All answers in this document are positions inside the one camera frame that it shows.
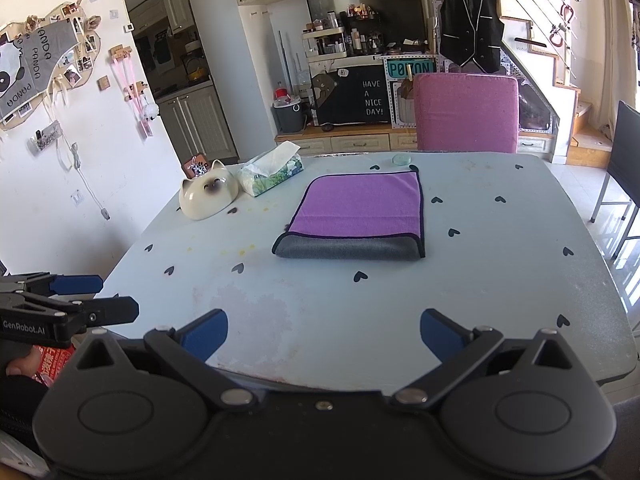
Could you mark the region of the human hand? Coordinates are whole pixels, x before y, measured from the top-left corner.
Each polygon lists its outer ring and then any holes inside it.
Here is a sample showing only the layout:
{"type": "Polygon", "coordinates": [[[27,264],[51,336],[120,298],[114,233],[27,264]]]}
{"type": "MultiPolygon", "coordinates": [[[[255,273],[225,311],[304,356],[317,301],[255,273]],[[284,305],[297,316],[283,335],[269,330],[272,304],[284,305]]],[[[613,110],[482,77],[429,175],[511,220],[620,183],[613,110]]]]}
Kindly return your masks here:
{"type": "Polygon", "coordinates": [[[32,377],[38,372],[41,362],[41,352],[37,347],[30,348],[27,356],[17,358],[6,366],[6,374],[8,376],[27,376],[32,377]]]}

